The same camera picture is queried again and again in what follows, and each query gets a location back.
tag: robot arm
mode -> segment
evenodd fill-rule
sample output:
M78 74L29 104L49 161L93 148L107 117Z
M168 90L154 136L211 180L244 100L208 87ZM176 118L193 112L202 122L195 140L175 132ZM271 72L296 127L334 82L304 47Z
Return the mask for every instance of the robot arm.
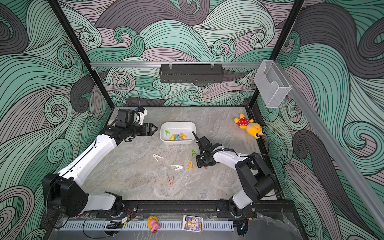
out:
M95 141L58 174L43 179L47 207L74 217L83 211L109 210L110 215L121 213L121 196L113 193L87 194L81 186L100 161L122 141L131 142L135 136L152 136L157 127L143 123L147 110L120 109L115 126L106 126Z
M240 216L241 210L248 204L259 201L274 189L277 181L260 155L252 153L239 156L233 149L218 143L211 144L206 137L199 139L193 134L200 149L200 155L196 156L198 167L213 166L220 162L236 170L243 189L230 198L230 209L234 216Z

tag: clear plastic box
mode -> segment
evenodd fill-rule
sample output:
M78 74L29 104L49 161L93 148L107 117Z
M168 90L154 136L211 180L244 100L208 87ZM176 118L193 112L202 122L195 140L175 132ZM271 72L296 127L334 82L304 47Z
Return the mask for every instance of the clear plastic box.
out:
M278 108L291 85L281 64L272 60L264 60L257 71L254 81L267 108Z

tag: red polka dot dress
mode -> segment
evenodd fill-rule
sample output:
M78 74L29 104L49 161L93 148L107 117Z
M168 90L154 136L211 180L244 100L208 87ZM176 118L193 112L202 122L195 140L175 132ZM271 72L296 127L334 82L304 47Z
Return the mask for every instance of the red polka dot dress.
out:
M248 126L251 122L248 121L247 118L240 118L240 120L236 123L239 126Z

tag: black cable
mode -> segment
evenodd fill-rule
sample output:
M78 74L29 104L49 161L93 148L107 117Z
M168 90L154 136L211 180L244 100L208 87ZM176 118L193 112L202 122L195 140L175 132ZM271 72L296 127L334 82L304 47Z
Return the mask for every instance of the black cable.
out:
M65 224L67 224L68 220L69 220L69 217L67 218L67 221L65 221L65 223L60 226L60 227L55 227L52 223L51 223L51 220L49 220L49 217L48 217L48 210L47 210L47 206L48 206L48 196L51 192L51 189L52 189L52 186L54 186L60 179L57 179L52 185L50 185L49 189L48 189L48 193L47 193L47 197L45 199L45 216L47 217L47 221L49 223L49 225L51 225L51 227L53 227L54 229L60 229L62 228Z
M139 95L139 107L140 107L140 93L136 89L132 89L131 91L136 91L137 94Z
M130 91L136 91L137 92L137 94L138 94L138 96L139 96L139 107L140 107L140 93L136 90L136 89L132 89L132 90L130 90ZM116 120L117 120L117 117L112 121L112 123L110 124L111 126L116 122Z
M140 113L138 111L134 111L134 113L136 113L139 116L139 120L137 121L137 123L139 123L141 120Z
M88 216L89 216L89 214L85 217L85 219L84 219L84 223L83 223L83 233L84 233L84 235L85 235L86 237L89 237L89 238L91 238L91 239L103 239L103 238L109 238L109 237L113 236L113 235L109 235L109 236L97 237L97 238L88 236L88 235L85 233L85 231L84 231L85 221L88 219Z
M220 149L216 149L216 150L213 151L212 154L208 157L208 160L211 159L215 153L220 152L220 151L230 151L230 152L234 152L238 157L253 157L253 156L255 156L255 155L263 155L263 156L268 156L268 157L270 157L270 158L273 158L273 159L276 159L277 161L279 161L279 159L277 159L277 158L275 158L275 157L272 157L271 155L263 154L263 153L257 153L257 152L252 153L252 154L249 154L249 155L245 155L245 156L240 156L240 155L237 154L237 152L235 152L235 150L230 149L230 148L220 148ZM282 193L283 190L284 190L285 185L286 185L286 181L284 181L284 185L281 187L281 190L280 190L278 193L273 194L273 195L264 196L264 197L273 197L273 196L276 196L276 195Z
M121 229L124 227L124 223L121 221L111 221L106 228L107 229Z
M78 163L78 162L80 162L94 147L95 147L95 145L96 145L96 140L97 140L97 136L98 135L96 135L96 138L95 138L95 143L93 144L93 146L92 146L92 148L90 149L90 150L88 150L87 151L87 153L86 154L84 154L66 173L64 173L63 175L61 175L61 176L64 176L65 174L67 174L70 170L72 170L72 168L74 168L74 166L76 166L76 164Z
M96 141L97 140L97 136L96 136L96 138L95 138L95 143L93 144L93 147L89 150L89 151L87 151L87 153L86 154L84 154L66 173L64 173L62 176L64 176L65 174L67 174L79 161L81 161L82 159L83 159L83 157L85 157L94 147L95 147L95 145L96 145ZM49 194L50 194L50 192L51 192L51 189L52 189L52 186L54 186L58 181L59 181L60 179L58 179L58 180L56 180L52 185L50 185L50 187L49 187L49 189L48 189L48 193L47 193L47 198L46 198L46 200L45 200L45 215L46 215L46 217L47 217L47 221L48 221L48 223L49 223L49 225L51 225L51 227L53 227L53 228L55 228L55 229L60 229L60 228L62 228L67 222L68 222L68 220L69 220L69 218L67 219L67 221L62 225L62 226L60 226L60 227L55 227L52 223L51 223L51 221L49 220L49 218L48 218L48 211L47 211L47 208L48 208L48 196L49 196Z
M124 142L132 142L132 139L134 139L136 136L133 136L133 137L131 137L131 138L128 138L128 140L125 140L124 139Z

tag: cable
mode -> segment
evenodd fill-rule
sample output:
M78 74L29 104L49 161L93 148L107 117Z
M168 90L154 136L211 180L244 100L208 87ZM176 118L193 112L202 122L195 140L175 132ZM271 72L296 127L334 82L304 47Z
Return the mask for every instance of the cable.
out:
M211 159L211 158L213 157L213 155L214 155L215 153L220 152L220 151L230 151L230 152L234 152L238 157L253 157L253 156L255 156L255 155L263 155L263 156L268 156L268 157L270 157L270 158L273 158L273 159L276 159L277 161L279 161L279 159L277 159L277 158L275 158L275 157L272 157L271 155L263 154L263 153L257 153L257 152L252 153L252 154L249 154L249 155L245 155L245 156L240 156L240 155L237 154L237 152L235 152L235 150L230 149L230 148L216 149L216 150L213 151L212 154L208 157L208 161L209 161L209 159ZM281 190L280 190L278 193L273 194L273 195L264 196L264 197L273 197L273 196L276 196L276 195L282 193L283 190L284 190L285 185L286 185L286 181L284 181L284 185L281 187Z
M140 107L140 93L136 90L136 89L132 89L132 90L130 90L130 91L136 91L137 92L137 94L138 94L138 96L139 96L139 107ZM112 123L110 124L111 126L113 126L113 124L116 122L116 120L117 120L117 116L116 116L116 118L112 121Z
M132 214L131 210L130 209L123 209L123 211L125 211L125 210L128 210L131 213L130 218L132 218L133 214Z
M131 138L128 138L128 140L124 139L124 142L132 142L132 139L134 139L136 136L132 136Z
M244 224L246 221L248 221L248 218L245 216L245 213L243 213L243 214L244 214L244 218L245 218L245 220L242 221L242 222L240 222L240 223L238 223L238 224L234 224L234 225L233 225L234 227L238 227L238 226Z
M90 150L88 150L87 151L87 153L86 154L84 154L66 173L64 173L63 175L61 175L61 176L64 176L65 174L67 174L79 161L81 161L82 159L83 159L83 157L85 157L94 147L95 147L95 145L96 145L96 141L97 140L97 136L96 136L96 138L95 138L95 143L93 144L93 146L92 146L92 148L90 149ZM47 211L47 208L48 208L48 196L49 196L49 194L50 194L50 192L51 192L51 189L52 189L52 186L54 186L58 181L59 181L60 179L58 179L58 180L56 180L52 185L50 185L50 187L49 187L49 189L48 189L48 193L47 193L47 198L46 198L46 200L45 200L45 215L46 215L46 217L47 217L47 221L48 221L48 223L49 223L49 225L51 225L51 227L53 227L53 228L55 228L55 229L60 229L60 228L62 228L67 222L68 222L68 220L69 220L69 218L67 219L67 221L62 225L62 226L60 226L60 227L55 227L52 223L51 223L51 221L49 220L49 218L48 218L48 211Z
M136 91L137 94L139 95L139 107L140 107L140 93L136 89L132 89L131 91Z
M123 227L124 223L122 223L121 221L111 221L106 226L107 229L121 229Z
M61 175L61 176L64 176L65 174L67 174L70 170L72 170L72 168L74 168L74 166L76 166L76 164L78 163L78 162L80 162L94 147L95 147L95 145L96 145L96 140L97 140L97 136L98 135L96 135L96 138L95 138L95 143L93 144L93 146L92 146L92 148L90 149L90 150L88 150L87 151L87 153L86 154L84 154L66 173L64 173L63 175Z
M109 237L113 236L113 235L109 235L109 236L97 237L97 238L88 236L88 235L85 233L85 231L84 231L85 221L88 219L88 216L85 217L85 219L84 219L84 223L83 223L83 233L84 233L84 235L85 235L86 237L89 237L89 238L91 238L91 239L103 239L103 238L109 238Z
M251 209L247 209L247 210L249 210L249 211L251 211L251 213L253 213L253 217L256 216L256 214Z
M280 190L278 193L273 194L273 195L264 196L264 197L273 197L273 196L276 196L276 195L282 193L283 190L284 190L284 187L286 186L286 183L287 183L287 180L285 179L285 181L284 181L284 185L281 187L281 190Z
M48 193L47 193L47 198L45 200L45 215L47 217L47 221L49 223L49 225L51 225L51 227L53 227L54 229L60 229L62 228L65 224L67 224L68 220L69 220L69 217L67 218L67 221L65 221L65 223L60 226L60 227L55 227L52 223L51 223L51 220L49 220L49 217L48 217L48 211L47 211L47 206L48 206L48 196L51 192L51 189L52 189L52 186L54 186L60 179L57 179L52 185L50 185L49 189L48 189Z

